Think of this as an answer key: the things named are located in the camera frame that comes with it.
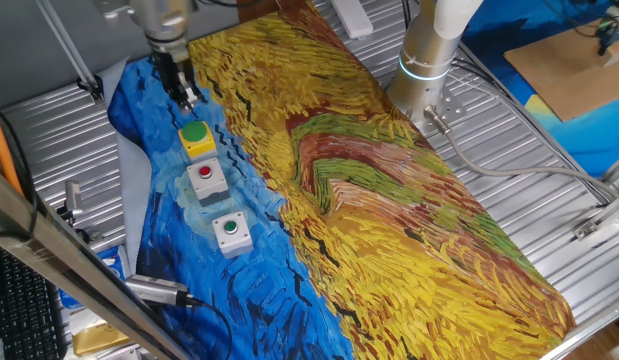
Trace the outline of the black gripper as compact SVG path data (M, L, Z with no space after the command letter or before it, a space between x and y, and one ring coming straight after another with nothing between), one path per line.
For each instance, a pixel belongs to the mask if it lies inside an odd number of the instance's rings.
M169 53L152 51L152 60L157 69L165 91L179 108L193 111L200 101L197 86L194 84L194 71L191 58L174 60Z

